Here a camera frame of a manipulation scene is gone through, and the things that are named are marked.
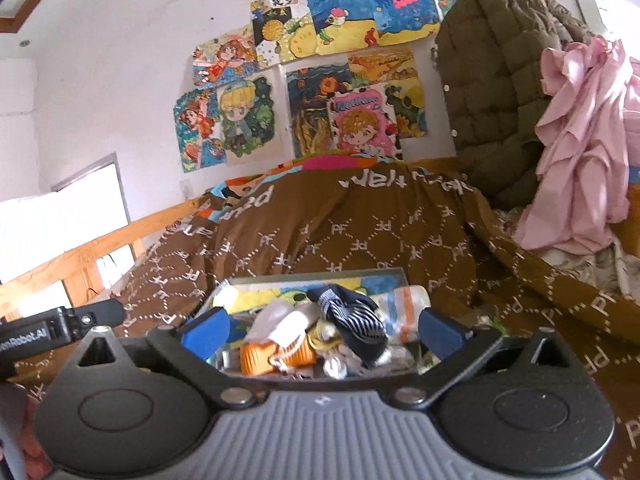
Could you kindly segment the white printed soft cloth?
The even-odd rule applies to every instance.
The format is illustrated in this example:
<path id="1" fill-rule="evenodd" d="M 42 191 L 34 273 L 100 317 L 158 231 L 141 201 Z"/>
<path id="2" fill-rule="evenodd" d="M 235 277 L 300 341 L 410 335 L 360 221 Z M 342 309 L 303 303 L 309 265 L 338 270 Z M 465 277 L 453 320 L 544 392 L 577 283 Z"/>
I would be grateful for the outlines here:
<path id="1" fill-rule="evenodd" d="M 393 344 L 417 341 L 420 313 L 431 307 L 431 298 L 423 286 L 398 287 L 390 292 L 374 295 L 376 314 L 385 326 Z"/>

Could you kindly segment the orange ribbed sock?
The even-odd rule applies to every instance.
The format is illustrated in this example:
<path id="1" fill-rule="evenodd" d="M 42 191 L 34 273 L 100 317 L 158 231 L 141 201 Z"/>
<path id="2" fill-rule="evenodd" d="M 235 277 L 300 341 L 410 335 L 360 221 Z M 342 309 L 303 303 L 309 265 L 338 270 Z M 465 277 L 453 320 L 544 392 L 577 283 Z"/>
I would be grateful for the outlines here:
<path id="1" fill-rule="evenodd" d="M 317 353 L 306 336 L 299 337 L 288 347 L 275 342 L 268 344 L 243 344 L 240 348 L 241 373 L 257 377 L 271 373 L 296 372 L 317 362 Z"/>

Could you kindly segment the grey white sock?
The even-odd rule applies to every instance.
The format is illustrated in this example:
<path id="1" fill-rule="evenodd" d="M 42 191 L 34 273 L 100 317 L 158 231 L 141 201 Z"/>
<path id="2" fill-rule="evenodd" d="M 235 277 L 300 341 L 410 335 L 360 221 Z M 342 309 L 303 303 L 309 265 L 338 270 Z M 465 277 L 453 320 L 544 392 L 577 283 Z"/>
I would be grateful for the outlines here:
<path id="1" fill-rule="evenodd" d="M 320 318 L 320 308 L 314 302 L 291 304 L 275 299 L 256 316 L 246 333 L 248 344 L 277 344 L 288 348 Z"/>

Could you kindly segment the navy striped sock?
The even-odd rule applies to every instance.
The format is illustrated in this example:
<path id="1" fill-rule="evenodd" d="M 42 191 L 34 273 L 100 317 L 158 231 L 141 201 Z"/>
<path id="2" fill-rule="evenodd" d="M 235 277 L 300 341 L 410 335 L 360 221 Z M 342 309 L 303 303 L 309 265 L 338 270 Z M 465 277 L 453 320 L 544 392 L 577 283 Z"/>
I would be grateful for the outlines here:
<path id="1" fill-rule="evenodd" d="M 308 289 L 307 297 L 318 304 L 322 318 L 337 328 L 346 346 L 361 362 L 373 366 L 388 345 L 385 326 L 376 315 L 376 303 L 337 284 Z"/>

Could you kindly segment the brown PF patterned duvet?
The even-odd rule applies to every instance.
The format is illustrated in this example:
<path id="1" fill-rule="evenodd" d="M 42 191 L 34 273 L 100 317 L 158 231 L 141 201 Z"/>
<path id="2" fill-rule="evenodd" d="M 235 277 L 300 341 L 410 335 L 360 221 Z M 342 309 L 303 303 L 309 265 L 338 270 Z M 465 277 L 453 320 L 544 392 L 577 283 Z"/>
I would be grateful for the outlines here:
<path id="1" fill-rule="evenodd" d="M 229 278 L 399 268 L 472 330 L 424 372 L 231 376 L 180 344 Z M 125 321 L 49 356 L 55 479 L 634 479 L 639 307 L 506 236 L 466 182 L 399 162 L 296 172 L 168 226 Z"/>

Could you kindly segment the colourful cartoon pillow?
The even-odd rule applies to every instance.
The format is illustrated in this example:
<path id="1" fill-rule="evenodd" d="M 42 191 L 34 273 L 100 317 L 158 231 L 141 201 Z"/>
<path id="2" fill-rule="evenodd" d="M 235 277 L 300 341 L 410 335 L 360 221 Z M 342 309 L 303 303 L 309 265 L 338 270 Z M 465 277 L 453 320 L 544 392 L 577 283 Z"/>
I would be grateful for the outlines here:
<path id="1" fill-rule="evenodd" d="M 198 211 L 198 217 L 217 222 L 245 196 L 252 196 L 263 183 L 271 183 L 288 174 L 314 170 L 366 169 L 378 162 L 386 162 L 382 156 L 335 152 L 296 158 L 278 165 L 263 174 L 236 177 L 216 184 L 205 193 L 205 200 Z"/>

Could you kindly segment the orange girl blue painting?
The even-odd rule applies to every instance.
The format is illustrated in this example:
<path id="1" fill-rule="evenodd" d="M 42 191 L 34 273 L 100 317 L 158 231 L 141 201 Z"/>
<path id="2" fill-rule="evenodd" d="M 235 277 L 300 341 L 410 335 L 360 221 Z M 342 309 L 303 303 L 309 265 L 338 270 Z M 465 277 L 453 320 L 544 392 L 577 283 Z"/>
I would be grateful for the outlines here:
<path id="1" fill-rule="evenodd" d="M 213 90 L 196 89 L 180 96 L 174 106 L 174 119 L 180 162 L 185 174 L 226 162 L 217 98 Z"/>

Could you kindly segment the blond boy cartoon painting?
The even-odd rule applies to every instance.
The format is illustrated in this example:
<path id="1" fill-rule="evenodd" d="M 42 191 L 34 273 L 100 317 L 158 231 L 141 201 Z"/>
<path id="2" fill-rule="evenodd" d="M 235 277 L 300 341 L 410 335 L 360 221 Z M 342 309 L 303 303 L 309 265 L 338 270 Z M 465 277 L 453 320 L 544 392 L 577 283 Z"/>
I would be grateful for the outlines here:
<path id="1" fill-rule="evenodd" d="M 273 160 L 284 154 L 273 76 L 259 73 L 217 89 L 221 141 L 228 166 Z"/>

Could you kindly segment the pink cartoon boy painting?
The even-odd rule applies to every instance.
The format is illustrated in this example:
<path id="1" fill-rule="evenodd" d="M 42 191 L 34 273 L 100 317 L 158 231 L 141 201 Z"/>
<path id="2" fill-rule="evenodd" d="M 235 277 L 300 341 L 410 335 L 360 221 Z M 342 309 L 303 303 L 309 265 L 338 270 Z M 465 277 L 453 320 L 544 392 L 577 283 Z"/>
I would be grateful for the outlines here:
<path id="1" fill-rule="evenodd" d="M 341 151 L 402 159 L 397 119 L 384 84 L 337 93 L 326 103 L 334 146 Z"/>

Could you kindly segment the starry night style painting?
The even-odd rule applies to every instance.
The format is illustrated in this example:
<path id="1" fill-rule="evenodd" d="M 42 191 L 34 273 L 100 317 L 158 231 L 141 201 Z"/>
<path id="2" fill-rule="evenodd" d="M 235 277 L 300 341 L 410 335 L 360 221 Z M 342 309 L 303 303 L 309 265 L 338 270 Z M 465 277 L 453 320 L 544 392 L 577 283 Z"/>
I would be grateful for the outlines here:
<path id="1" fill-rule="evenodd" d="M 352 88 L 347 63 L 304 67 L 286 74 L 291 132 L 297 157 L 325 153 L 333 148 L 328 102 Z"/>

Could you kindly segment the desert landscape painting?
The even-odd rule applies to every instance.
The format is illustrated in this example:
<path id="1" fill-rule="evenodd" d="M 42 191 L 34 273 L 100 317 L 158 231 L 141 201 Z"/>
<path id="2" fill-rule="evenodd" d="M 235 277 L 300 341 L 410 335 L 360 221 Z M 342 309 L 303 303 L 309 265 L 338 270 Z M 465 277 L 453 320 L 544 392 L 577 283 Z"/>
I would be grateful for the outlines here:
<path id="1" fill-rule="evenodd" d="M 383 91 L 401 139 L 427 135 L 423 87 L 411 49 L 349 55 L 348 67 L 356 88 L 378 86 Z"/>

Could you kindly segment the red hair girl painting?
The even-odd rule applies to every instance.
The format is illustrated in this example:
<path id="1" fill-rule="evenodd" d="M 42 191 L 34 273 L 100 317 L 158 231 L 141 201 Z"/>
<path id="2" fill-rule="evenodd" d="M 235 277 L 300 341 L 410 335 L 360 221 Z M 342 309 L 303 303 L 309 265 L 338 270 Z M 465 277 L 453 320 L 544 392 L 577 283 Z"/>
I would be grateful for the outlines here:
<path id="1" fill-rule="evenodd" d="M 198 44 L 192 52 L 193 83 L 213 89 L 253 75 L 259 70 L 250 24 Z"/>

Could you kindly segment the olive quilted jacket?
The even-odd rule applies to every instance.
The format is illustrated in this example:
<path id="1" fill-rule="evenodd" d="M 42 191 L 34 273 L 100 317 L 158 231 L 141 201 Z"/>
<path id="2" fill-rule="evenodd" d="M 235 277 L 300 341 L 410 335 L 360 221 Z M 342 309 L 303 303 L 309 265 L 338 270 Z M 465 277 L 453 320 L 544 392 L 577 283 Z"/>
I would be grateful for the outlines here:
<path id="1" fill-rule="evenodd" d="M 494 208 L 524 207 L 538 188 L 542 52 L 592 37 L 556 0 L 457 0 L 445 15 L 436 64 L 459 167 Z"/>

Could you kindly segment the black yellow moon painting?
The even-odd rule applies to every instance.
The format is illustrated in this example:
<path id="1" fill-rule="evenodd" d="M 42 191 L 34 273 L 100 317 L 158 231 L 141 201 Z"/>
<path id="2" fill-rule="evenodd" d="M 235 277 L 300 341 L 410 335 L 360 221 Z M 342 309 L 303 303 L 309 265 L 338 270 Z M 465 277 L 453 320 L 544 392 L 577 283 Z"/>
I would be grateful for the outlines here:
<path id="1" fill-rule="evenodd" d="M 250 13 L 260 68 L 316 54 L 318 41 L 308 0 L 256 0 Z"/>

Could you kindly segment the pink blob blue painting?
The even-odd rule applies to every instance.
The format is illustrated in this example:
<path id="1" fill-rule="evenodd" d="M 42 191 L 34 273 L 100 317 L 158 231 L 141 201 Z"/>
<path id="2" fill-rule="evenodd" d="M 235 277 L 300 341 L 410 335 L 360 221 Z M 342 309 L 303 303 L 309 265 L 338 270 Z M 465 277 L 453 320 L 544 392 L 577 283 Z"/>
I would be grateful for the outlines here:
<path id="1" fill-rule="evenodd" d="M 405 44 L 439 31 L 435 0 L 370 0 L 379 46 Z"/>

